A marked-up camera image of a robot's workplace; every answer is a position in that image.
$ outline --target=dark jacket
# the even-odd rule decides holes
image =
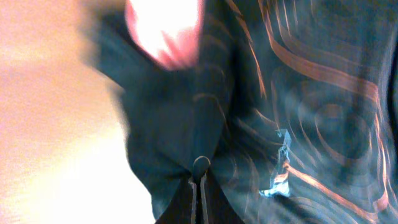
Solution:
[[[207,1],[195,68],[101,18],[132,171],[159,223],[395,223],[398,4]]]

